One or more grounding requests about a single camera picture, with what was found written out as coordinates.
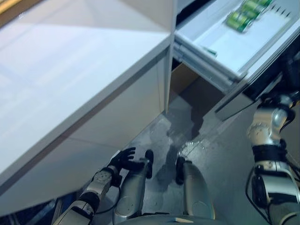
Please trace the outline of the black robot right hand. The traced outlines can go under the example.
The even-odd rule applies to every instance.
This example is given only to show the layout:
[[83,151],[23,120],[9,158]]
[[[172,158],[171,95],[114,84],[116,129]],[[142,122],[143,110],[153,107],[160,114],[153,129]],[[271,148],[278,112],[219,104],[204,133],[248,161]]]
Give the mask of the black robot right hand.
[[300,60],[295,60],[291,56],[281,59],[281,72],[283,90],[285,92],[295,92],[300,90]]

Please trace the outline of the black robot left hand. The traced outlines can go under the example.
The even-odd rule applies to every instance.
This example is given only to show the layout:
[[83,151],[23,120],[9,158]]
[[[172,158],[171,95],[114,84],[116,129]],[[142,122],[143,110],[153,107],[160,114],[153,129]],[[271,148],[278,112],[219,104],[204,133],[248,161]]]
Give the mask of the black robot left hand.
[[136,147],[131,147],[120,151],[111,159],[108,166],[114,166],[118,173],[120,173],[122,169],[128,171],[139,171],[143,169],[144,162],[133,161],[135,149]]

